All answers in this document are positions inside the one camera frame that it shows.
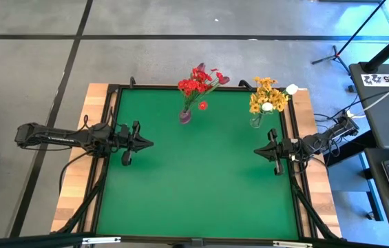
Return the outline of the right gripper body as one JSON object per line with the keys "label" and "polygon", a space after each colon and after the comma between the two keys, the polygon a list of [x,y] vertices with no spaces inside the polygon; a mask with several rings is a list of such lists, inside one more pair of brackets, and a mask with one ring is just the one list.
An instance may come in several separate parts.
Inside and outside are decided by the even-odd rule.
{"label": "right gripper body", "polygon": [[271,141],[274,143],[274,151],[277,158],[291,158],[297,153],[297,144],[289,138],[277,140],[277,130],[271,130]]}

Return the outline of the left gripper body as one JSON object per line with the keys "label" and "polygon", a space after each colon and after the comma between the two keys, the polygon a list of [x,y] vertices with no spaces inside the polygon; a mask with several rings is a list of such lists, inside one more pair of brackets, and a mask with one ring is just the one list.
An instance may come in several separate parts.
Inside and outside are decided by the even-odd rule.
{"label": "left gripper body", "polygon": [[117,133],[118,142],[121,147],[137,152],[139,150],[140,123],[134,121],[132,130],[127,124],[120,125],[120,131]]}

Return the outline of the clear glass vase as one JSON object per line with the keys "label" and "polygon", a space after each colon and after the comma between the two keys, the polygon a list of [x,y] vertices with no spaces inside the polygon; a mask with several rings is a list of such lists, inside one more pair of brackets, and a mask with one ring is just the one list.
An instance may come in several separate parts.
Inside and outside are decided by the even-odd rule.
{"label": "clear glass vase", "polygon": [[255,114],[251,119],[250,119],[250,126],[257,129],[261,126],[262,121],[263,121],[264,115],[262,113]]}

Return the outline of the yellow daffodil bunch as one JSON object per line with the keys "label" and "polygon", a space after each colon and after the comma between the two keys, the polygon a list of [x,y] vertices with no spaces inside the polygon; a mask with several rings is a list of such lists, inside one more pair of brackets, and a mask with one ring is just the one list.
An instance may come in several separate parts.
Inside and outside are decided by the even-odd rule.
{"label": "yellow daffodil bunch", "polygon": [[272,102],[271,104],[273,105],[273,110],[270,111],[270,112],[263,112],[261,110],[261,106],[262,104],[259,104],[259,103],[252,103],[251,102],[251,97],[250,97],[250,101],[249,101],[249,112],[252,113],[252,114],[258,114],[258,113],[262,113],[263,115],[266,115],[266,114],[272,114],[274,112],[283,112],[284,111],[284,108],[286,107],[286,105],[288,104],[288,101],[290,100],[290,95],[288,95],[287,93],[285,92],[280,92],[280,94],[277,96],[275,102]]}
{"label": "yellow daffodil bunch", "polygon": [[251,95],[251,102],[259,104],[275,102],[277,96],[280,94],[278,90],[273,88],[273,84],[276,84],[277,81],[269,77],[260,78],[258,76],[253,80],[256,82],[257,88],[256,93]]}

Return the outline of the pile of green flower stems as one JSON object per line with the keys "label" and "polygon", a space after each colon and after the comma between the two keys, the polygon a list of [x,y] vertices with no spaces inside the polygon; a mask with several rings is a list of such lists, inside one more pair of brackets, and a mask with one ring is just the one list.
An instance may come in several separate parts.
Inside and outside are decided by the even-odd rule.
{"label": "pile of green flower stems", "polygon": [[207,109],[207,102],[202,100],[208,93],[214,91],[221,85],[222,74],[217,69],[212,69],[210,72],[206,71],[204,63],[199,64],[191,72],[191,79],[189,82],[189,95],[192,106],[193,103],[198,103],[200,110]]}

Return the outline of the red flower bunch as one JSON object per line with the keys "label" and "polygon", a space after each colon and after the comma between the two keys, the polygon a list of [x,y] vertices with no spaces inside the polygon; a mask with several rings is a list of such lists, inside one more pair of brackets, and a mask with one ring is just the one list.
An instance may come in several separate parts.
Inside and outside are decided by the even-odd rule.
{"label": "red flower bunch", "polygon": [[182,110],[191,109],[192,105],[198,103],[200,110],[206,110],[208,104],[201,101],[201,98],[212,89],[212,79],[183,79],[178,82],[178,89],[183,95],[184,105]]}

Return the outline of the black tripod stand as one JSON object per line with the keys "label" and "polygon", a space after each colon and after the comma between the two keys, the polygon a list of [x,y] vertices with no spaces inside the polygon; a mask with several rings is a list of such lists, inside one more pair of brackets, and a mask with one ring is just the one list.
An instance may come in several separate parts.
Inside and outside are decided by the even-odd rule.
{"label": "black tripod stand", "polygon": [[322,63],[324,61],[335,61],[342,65],[342,67],[347,72],[348,76],[351,75],[348,66],[344,63],[341,58],[341,53],[347,48],[347,46],[353,41],[353,39],[362,31],[364,26],[373,18],[373,16],[380,10],[381,6],[386,2],[386,0],[379,0],[378,6],[370,13],[370,15],[366,18],[366,20],[357,28],[357,30],[353,33],[353,35],[345,42],[345,44],[341,47],[340,50],[337,49],[335,45],[332,46],[333,55],[324,57],[322,59],[318,59],[316,61],[312,61],[311,65],[316,65],[318,63]]}

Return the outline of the white label sheet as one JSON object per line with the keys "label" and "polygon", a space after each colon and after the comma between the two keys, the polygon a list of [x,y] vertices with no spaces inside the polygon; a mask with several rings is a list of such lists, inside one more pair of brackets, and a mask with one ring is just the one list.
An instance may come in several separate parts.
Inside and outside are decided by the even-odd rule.
{"label": "white label sheet", "polygon": [[361,80],[367,87],[389,87],[389,74],[362,74]]}

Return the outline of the silver metal bracket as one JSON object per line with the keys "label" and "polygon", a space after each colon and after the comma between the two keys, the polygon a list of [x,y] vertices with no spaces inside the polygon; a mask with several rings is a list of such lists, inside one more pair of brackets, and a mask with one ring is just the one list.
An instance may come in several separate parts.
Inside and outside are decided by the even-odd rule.
{"label": "silver metal bracket", "polygon": [[311,243],[305,242],[289,242],[289,241],[273,241],[274,247],[282,247],[282,248],[313,248]]}
{"label": "silver metal bracket", "polygon": [[107,243],[118,243],[121,241],[121,237],[92,237],[83,238],[82,245],[96,245],[96,244],[107,244]]}

